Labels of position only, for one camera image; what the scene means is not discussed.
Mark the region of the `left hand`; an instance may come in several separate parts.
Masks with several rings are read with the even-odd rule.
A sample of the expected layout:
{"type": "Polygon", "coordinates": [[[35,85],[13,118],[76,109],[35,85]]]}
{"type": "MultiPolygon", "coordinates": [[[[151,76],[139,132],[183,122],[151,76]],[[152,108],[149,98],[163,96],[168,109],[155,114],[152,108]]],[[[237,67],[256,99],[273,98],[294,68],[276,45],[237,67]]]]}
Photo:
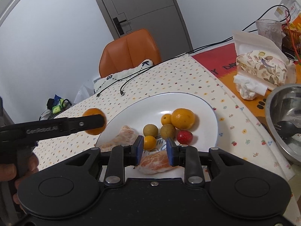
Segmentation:
{"type": "Polygon", "coordinates": [[[17,168],[14,164],[1,164],[1,182],[8,182],[8,181],[13,181],[14,182],[14,188],[13,192],[15,192],[12,195],[12,199],[16,205],[19,205],[21,209],[23,209],[18,195],[17,195],[17,189],[19,188],[20,183],[31,176],[32,174],[38,173],[39,165],[39,160],[37,156],[32,153],[32,155],[28,159],[28,164],[27,164],[27,171],[24,176],[21,178],[15,179],[17,176],[17,168]]]}

